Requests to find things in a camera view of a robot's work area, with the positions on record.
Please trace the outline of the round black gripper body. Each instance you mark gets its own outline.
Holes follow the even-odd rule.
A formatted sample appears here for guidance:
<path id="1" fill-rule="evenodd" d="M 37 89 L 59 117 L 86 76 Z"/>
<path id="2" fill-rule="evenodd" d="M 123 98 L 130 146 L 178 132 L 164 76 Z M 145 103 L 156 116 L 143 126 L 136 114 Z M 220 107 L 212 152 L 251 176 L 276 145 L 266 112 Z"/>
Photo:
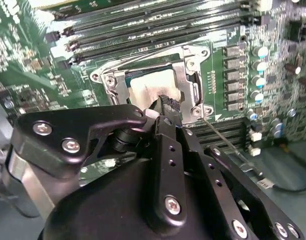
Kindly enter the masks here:
<path id="1" fill-rule="evenodd" d="M 63 198 L 49 215 L 45 240 L 163 240 L 147 223 L 151 213 L 150 162 L 127 163 Z M 225 240 L 228 230 L 203 190 L 202 179 L 185 176 L 187 220 L 174 240 Z"/>

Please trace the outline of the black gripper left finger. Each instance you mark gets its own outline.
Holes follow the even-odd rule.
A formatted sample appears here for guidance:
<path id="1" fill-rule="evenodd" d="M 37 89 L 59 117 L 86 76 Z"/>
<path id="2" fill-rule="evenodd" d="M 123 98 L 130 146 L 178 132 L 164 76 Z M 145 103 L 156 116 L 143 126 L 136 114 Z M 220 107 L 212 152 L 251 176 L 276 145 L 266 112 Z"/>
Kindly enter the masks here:
<path id="1" fill-rule="evenodd" d="M 8 172 L 47 221 L 66 196 L 127 163 L 149 161 L 148 225 L 183 228 L 183 151 L 165 97 L 146 110 L 123 104 L 25 114 L 14 126 Z"/>

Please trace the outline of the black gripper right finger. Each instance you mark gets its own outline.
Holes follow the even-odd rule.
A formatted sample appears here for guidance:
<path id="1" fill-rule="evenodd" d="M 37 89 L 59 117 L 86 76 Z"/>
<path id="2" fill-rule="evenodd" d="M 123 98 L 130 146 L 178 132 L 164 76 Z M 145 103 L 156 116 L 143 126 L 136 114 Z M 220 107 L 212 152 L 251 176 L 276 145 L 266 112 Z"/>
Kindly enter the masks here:
<path id="1" fill-rule="evenodd" d="M 200 211 L 216 240 L 300 240 L 296 224 L 221 150 L 203 149 L 181 124 L 179 102 L 165 97 L 165 113 L 177 123 L 184 165 L 197 180 Z"/>

